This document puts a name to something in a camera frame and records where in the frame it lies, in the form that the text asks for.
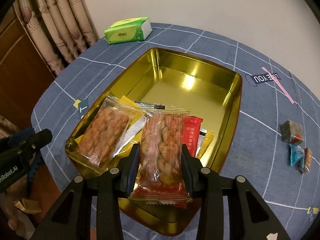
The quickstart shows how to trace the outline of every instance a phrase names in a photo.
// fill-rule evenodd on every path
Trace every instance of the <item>metal screw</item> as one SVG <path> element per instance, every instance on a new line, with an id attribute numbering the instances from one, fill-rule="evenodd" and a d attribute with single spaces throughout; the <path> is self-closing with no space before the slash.
<path id="1" fill-rule="evenodd" d="M 210 173 L 210 169 L 204 167 L 204 168 L 201 169 L 201 172 L 202 172 L 203 174 L 209 174 L 209 173 Z"/>
<path id="2" fill-rule="evenodd" d="M 112 168 L 110 169 L 110 173 L 111 174 L 117 174 L 119 172 L 119 169 L 118 168 Z"/>
<path id="3" fill-rule="evenodd" d="M 238 177 L 237 177 L 237 181 L 239 181 L 240 183 L 244 183 L 244 182 L 245 182 L 245 177 L 243 177 L 243 176 L 238 176 Z"/>
<path id="4" fill-rule="evenodd" d="M 76 176 L 75 177 L 75 182 L 78 183 L 78 182 L 81 182 L 83 180 L 83 177 L 82 176 Z"/>

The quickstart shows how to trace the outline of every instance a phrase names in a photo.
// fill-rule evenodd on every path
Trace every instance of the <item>pink tape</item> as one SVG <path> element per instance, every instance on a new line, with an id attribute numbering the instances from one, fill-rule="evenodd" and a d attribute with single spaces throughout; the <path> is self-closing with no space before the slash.
<path id="1" fill-rule="evenodd" d="M 279 80 L 274 77 L 265 67 L 262 67 L 262 69 L 267 72 L 269 74 L 269 76 L 273 79 L 274 82 L 277 83 L 277 85 L 281 88 L 281 90 L 283 91 L 283 93 L 286 95 L 287 98 L 289 98 L 290 102 L 293 104 L 294 101 L 292 99 L 292 97 L 288 94 L 288 92 L 284 89 L 284 87 L 280 84 Z"/>

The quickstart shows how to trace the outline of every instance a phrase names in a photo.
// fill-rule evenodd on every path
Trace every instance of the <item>white wall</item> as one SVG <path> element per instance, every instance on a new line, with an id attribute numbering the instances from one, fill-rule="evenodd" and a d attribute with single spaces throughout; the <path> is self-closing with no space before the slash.
<path id="1" fill-rule="evenodd" d="M 84 0 L 98 36 L 113 22 L 152 22 L 222 34 L 269 56 L 320 98 L 320 25 L 304 0 Z"/>

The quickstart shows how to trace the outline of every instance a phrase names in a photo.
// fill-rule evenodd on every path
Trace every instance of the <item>blue candy wrapper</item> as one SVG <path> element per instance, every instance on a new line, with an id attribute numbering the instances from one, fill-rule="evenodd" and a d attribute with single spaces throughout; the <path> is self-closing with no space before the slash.
<path id="1" fill-rule="evenodd" d="M 300 161 L 300 166 L 304 168 L 304 150 L 299 146 L 290 144 L 291 155 L 290 155 L 290 165 L 294 166 Z"/>

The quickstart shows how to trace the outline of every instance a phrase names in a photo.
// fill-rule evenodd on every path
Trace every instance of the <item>red snack packet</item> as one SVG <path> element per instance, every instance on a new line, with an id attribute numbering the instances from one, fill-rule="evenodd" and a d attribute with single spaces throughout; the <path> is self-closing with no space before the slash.
<path id="1" fill-rule="evenodd" d="M 196 157 L 200 125 L 202 121 L 202 118 L 188 116 L 184 122 L 182 143 L 187 146 L 191 157 Z"/>
<path id="2" fill-rule="evenodd" d="M 131 200 L 153 204 L 182 204 L 192 199 L 186 191 L 180 157 L 182 131 L 187 114 L 163 114 L 148 117 L 140 143 L 140 178 Z"/>

